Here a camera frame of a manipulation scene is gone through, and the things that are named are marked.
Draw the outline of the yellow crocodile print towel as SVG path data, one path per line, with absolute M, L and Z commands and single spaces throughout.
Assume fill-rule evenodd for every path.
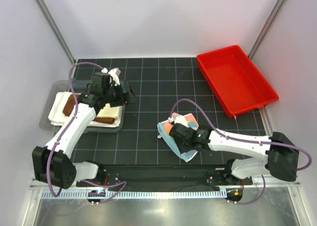
M 111 107 L 110 104 L 106 104 L 106 106 L 99 111 L 96 117 L 99 118 L 118 118 L 121 113 L 121 106 Z

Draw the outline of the brown towel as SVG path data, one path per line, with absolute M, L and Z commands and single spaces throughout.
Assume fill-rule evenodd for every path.
M 74 106 L 75 106 L 75 101 L 74 101 L 73 95 L 70 94 L 70 96 L 68 97 L 68 100 L 65 104 L 65 107 L 62 111 L 63 114 L 65 116 L 70 116 Z M 98 122 L 98 123 L 103 123 L 103 124 L 113 124 L 116 119 L 117 119 L 117 117 L 99 117 L 99 116 L 97 116 L 94 119 L 94 121 Z

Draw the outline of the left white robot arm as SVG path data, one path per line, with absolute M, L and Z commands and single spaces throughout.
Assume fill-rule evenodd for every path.
M 84 130 L 106 105 L 114 108 L 137 101 L 128 81 L 121 81 L 119 76 L 117 68 L 97 72 L 83 93 L 72 94 L 75 105 L 66 123 L 45 146 L 37 146 L 32 152 L 37 181 L 62 189 L 68 189 L 76 181 L 88 180 L 93 186 L 104 183 L 100 164 L 74 164 L 70 158 Z

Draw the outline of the large white towel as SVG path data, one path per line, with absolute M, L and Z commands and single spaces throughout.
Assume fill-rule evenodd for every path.
M 48 116 L 48 119 L 52 125 L 62 126 L 67 121 L 68 116 L 65 116 L 62 111 L 65 107 L 65 104 L 66 104 L 70 94 L 72 94 L 72 93 L 71 92 L 58 92 L 56 94 L 53 106 L 52 106 L 50 113 L 49 113 L 49 116 Z M 119 125 L 121 123 L 122 111 L 123 111 L 123 106 L 121 106 L 121 113 L 120 113 L 119 117 L 115 120 L 115 122 L 113 124 L 103 124 L 103 123 L 95 122 L 93 120 L 90 122 L 89 126 L 91 126 L 91 127 L 103 127 L 103 128 L 119 127 Z

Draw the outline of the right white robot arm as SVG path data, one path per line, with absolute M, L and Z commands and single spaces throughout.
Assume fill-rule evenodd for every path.
M 176 123 L 169 132 L 180 153 L 195 151 L 225 151 L 248 156 L 230 159 L 226 163 L 223 179 L 235 184 L 250 176 L 270 174 L 286 182 L 297 178 L 299 150 L 280 132 L 272 136 L 235 134 L 219 129 L 199 127 L 194 130 Z

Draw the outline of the patterned white cloth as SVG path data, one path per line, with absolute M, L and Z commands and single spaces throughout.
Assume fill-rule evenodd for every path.
M 188 127 L 192 128 L 194 130 L 197 130 L 199 125 L 198 125 L 198 122 L 196 121 L 195 117 L 191 113 L 185 114 L 184 116 L 187 119 Z M 181 160 L 183 160 L 187 163 L 187 162 L 191 161 L 196 156 L 197 153 L 195 155 L 191 155 L 191 156 L 180 154 L 179 149 L 178 149 L 174 139 L 169 135 L 172 127 L 173 127 L 173 125 L 171 125 L 168 122 L 168 119 L 163 121 L 163 122 L 159 122 L 157 124 L 157 129 L 159 132 L 158 138 L 162 138 L 164 140 L 164 142 L 168 145 L 168 147 L 172 150 L 172 152 L 177 157 L 179 157 Z

